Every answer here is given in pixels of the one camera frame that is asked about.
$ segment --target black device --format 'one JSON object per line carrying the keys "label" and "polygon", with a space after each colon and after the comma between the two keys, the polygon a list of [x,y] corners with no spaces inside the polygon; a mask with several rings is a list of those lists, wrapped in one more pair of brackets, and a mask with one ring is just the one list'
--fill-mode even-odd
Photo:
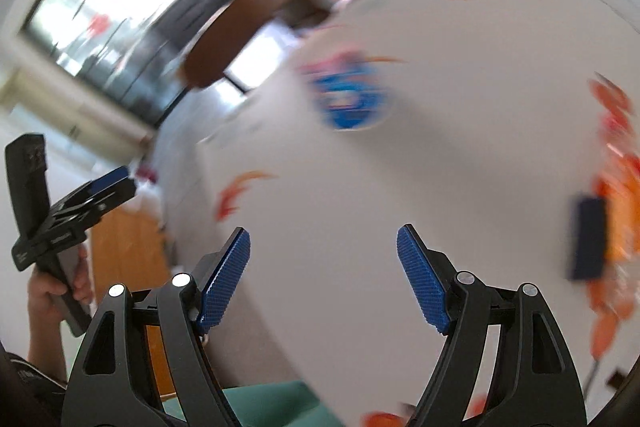
{"label": "black device", "polygon": [[[223,249],[204,256],[191,274],[135,293],[112,286],[82,341],[62,427],[240,427],[207,362],[201,335],[219,323],[249,247],[246,231],[236,229]],[[398,254],[427,321],[446,336],[409,427],[587,425],[571,356],[535,285],[524,283],[515,291],[486,286],[474,274],[457,271],[445,254],[425,247],[411,225],[398,234]],[[463,420],[492,324],[500,325],[500,343],[486,407]],[[146,343],[148,325],[161,328],[186,422],[162,409]],[[11,376],[8,369],[0,371],[3,375]],[[0,378],[0,403],[12,391],[19,406],[26,404],[17,387],[20,383]],[[636,427],[638,396],[640,360],[589,426]],[[35,412],[21,417],[36,418]]]}
{"label": "black device", "polygon": [[[130,293],[113,285],[82,340],[66,389],[63,427],[241,427],[211,370],[201,337],[220,323],[249,260],[238,228],[191,274]],[[187,423],[164,413],[146,327],[160,326],[174,387]]]}
{"label": "black device", "polygon": [[53,299],[78,337],[91,322],[89,308],[73,298],[71,287],[79,245],[86,240],[87,229],[135,195],[135,183],[127,168],[119,167],[51,205],[44,136],[23,134],[5,147],[4,158],[19,233],[12,248],[15,267],[22,271],[35,263],[65,283],[68,291]]}

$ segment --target green cushion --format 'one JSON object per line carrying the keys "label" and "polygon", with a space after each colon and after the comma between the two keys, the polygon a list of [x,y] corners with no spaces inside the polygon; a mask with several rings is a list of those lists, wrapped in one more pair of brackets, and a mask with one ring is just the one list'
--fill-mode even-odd
{"label": "green cushion", "polygon": [[[342,427],[301,381],[234,387],[225,396],[244,427]],[[177,398],[167,400],[164,410],[184,420]]]}

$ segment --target black handle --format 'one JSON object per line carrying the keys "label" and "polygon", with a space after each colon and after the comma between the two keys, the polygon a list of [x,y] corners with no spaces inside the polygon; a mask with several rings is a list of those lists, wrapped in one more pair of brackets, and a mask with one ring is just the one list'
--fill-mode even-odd
{"label": "black handle", "polygon": [[69,282],[76,271],[79,260],[79,247],[71,247],[58,254],[45,254],[38,257],[36,265],[38,269],[49,273],[60,282],[65,283],[67,292],[61,296],[52,296],[56,307],[65,317],[66,323],[74,337],[79,337],[86,332],[91,323],[89,306],[74,299],[74,289]]}
{"label": "black handle", "polygon": [[49,215],[42,134],[23,134],[4,148],[6,179],[20,237],[30,239]]}

